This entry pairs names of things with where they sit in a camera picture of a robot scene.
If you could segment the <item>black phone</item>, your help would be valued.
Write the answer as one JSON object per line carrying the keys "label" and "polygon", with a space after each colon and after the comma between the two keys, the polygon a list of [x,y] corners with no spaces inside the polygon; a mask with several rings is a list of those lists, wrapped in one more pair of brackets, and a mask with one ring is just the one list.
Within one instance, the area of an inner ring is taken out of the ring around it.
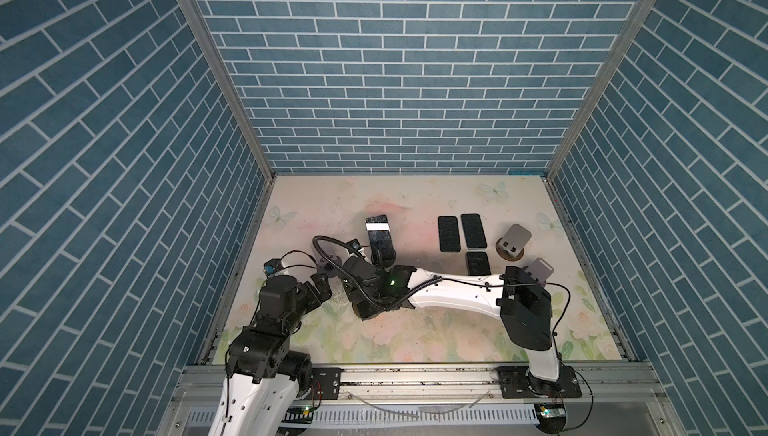
{"label": "black phone", "polygon": [[467,248],[486,249],[488,243],[481,216],[478,213],[465,213],[460,219]]}
{"label": "black phone", "polygon": [[461,251],[461,239],[458,218],[441,215],[438,217],[437,224],[440,251],[459,253]]}
{"label": "black phone", "polygon": [[396,261],[396,251],[387,216],[368,217],[365,227],[373,264],[379,268],[390,268]]}

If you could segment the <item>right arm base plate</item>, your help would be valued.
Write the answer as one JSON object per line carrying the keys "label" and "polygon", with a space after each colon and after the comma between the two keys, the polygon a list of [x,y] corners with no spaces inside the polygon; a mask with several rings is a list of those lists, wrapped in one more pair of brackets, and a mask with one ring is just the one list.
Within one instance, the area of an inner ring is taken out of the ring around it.
{"label": "right arm base plate", "polygon": [[527,367],[520,365],[498,367],[497,374],[504,399],[582,397],[576,372],[570,366],[560,366],[555,382],[535,378]]}

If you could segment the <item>purple-edged phone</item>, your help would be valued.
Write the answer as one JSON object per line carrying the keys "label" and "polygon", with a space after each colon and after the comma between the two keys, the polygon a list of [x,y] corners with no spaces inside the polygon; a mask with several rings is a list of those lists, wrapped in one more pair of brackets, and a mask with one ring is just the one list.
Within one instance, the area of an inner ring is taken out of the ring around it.
{"label": "purple-edged phone", "polygon": [[489,258],[484,251],[468,251],[465,256],[470,276],[488,276],[492,273]]}

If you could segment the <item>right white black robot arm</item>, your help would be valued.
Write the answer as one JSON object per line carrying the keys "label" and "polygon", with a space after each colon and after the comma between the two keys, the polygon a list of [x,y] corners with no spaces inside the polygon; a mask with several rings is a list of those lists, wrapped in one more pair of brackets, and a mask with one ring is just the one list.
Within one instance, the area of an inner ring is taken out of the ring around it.
{"label": "right white black robot arm", "polygon": [[360,319],[402,308],[433,307],[494,318],[511,342],[526,352],[530,391],[553,398],[562,390],[552,297],[524,269],[508,266],[500,275],[487,276],[444,275],[414,266],[380,269],[352,255],[336,270]]}

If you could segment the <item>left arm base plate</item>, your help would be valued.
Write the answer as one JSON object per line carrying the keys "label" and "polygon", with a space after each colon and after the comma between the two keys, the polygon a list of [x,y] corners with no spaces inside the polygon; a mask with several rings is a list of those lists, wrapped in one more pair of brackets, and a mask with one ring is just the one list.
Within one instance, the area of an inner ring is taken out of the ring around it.
{"label": "left arm base plate", "polygon": [[320,391],[322,395],[312,396],[310,390],[307,389],[303,392],[299,392],[299,400],[337,400],[339,398],[342,373],[343,370],[340,367],[313,367],[311,384],[313,390],[315,392]]}

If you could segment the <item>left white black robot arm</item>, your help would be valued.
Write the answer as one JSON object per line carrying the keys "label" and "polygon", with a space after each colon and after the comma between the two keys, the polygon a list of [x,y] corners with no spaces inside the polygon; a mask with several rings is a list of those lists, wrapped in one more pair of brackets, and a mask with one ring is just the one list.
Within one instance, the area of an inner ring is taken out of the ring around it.
{"label": "left white black robot arm", "polygon": [[211,435],[275,435],[289,407],[312,383],[311,356],[292,351],[302,318],[332,296],[326,276],[308,282],[280,274],[259,292],[251,323],[225,354],[225,379]]}

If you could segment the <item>purple-grey phone stand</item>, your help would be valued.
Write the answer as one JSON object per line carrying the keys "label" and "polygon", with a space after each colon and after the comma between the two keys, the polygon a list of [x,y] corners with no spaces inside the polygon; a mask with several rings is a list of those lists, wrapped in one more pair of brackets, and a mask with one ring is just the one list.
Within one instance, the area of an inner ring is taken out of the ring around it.
{"label": "purple-grey phone stand", "polygon": [[340,257],[331,255],[330,258],[319,257],[317,260],[317,272],[325,274],[329,279],[340,276],[339,267],[343,264]]}

